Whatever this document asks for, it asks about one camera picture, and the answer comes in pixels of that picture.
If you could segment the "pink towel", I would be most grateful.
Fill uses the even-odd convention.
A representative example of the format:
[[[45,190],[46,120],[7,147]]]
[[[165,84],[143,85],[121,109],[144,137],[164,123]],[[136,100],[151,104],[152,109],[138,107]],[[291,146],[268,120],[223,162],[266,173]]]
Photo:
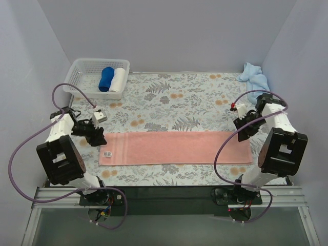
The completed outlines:
[[[250,165],[253,162],[250,142],[234,136],[218,149],[231,132],[130,132],[108,133],[101,146],[101,166],[162,164],[211,165],[217,156],[221,165]]]

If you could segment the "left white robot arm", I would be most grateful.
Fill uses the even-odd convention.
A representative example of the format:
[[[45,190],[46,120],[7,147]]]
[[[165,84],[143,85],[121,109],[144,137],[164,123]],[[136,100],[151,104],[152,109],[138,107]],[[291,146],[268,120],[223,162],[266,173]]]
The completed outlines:
[[[78,120],[75,113],[70,107],[52,113],[49,136],[36,151],[51,184],[75,187],[87,202],[105,204],[109,194],[103,189],[104,182],[87,172],[71,136],[84,137],[92,147],[106,145],[104,129],[99,125],[107,116],[102,110],[96,110],[90,119]]]

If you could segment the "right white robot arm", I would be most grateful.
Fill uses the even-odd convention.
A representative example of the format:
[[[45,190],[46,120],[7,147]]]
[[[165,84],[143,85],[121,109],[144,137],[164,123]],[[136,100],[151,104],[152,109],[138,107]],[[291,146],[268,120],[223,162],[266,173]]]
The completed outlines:
[[[235,180],[233,194],[240,201],[253,200],[265,184],[278,177],[293,176],[299,169],[308,138],[292,126],[284,112],[286,106],[267,93],[257,97],[254,110],[247,111],[244,104],[231,105],[231,110],[238,113],[234,125],[239,142],[254,136],[264,124],[270,130],[258,154],[257,166]]]

